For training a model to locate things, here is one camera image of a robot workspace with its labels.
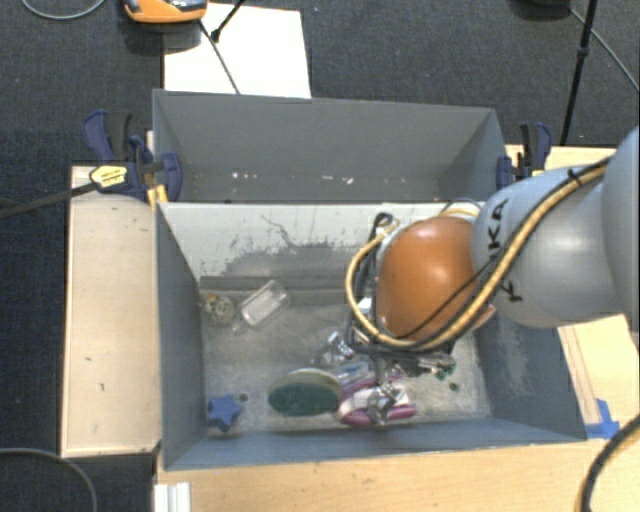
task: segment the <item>gray bin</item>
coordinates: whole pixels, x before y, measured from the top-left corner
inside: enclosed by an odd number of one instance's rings
[[[156,218],[165,469],[586,438],[557,332],[499,316],[456,345],[449,381],[406,379],[419,412],[403,424],[351,429],[266,403],[274,379],[342,328],[345,265],[376,212],[410,222],[434,200],[493,193],[504,146],[491,110],[156,91],[154,133],[185,170],[180,202]],[[241,300],[269,279],[291,305],[262,330],[207,323],[207,293]],[[206,403],[226,393],[246,402],[222,435]]]

